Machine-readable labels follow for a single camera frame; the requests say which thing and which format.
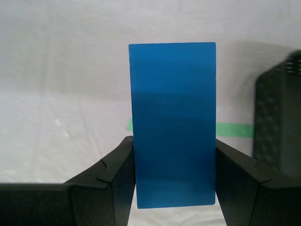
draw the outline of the white fabric backdrop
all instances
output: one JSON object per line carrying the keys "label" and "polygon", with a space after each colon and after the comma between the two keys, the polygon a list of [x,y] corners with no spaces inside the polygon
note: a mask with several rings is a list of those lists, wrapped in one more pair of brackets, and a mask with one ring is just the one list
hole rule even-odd
{"label": "white fabric backdrop", "polygon": [[[217,120],[253,122],[256,77],[301,46],[300,0],[0,0],[0,181],[61,183],[124,136],[128,44],[217,43]],[[252,140],[219,137],[250,154]],[[219,205],[131,226],[224,226]]]}

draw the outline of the green tape strip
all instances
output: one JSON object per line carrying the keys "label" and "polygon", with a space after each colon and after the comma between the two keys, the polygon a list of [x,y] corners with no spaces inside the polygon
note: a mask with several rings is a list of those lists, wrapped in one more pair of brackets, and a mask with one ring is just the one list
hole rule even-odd
{"label": "green tape strip", "polygon": [[132,117],[130,118],[130,120],[128,122],[127,130],[128,131],[133,131],[133,119],[132,119]]}
{"label": "green tape strip", "polygon": [[[128,125],[128,131],[133,131],[133,120],[130,118]],[[216,123],[216,135],[221,137],[253,137],[253,125],[249,124],[237,124],[237,123]]]}

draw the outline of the black mesh basket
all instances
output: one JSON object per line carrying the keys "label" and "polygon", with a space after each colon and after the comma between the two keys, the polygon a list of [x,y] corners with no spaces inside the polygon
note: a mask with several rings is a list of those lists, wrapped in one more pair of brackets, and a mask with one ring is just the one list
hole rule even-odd
{"label": "black mesh basket", "polygon": [[301,51],[256,82],[253,157],[301,176]]}

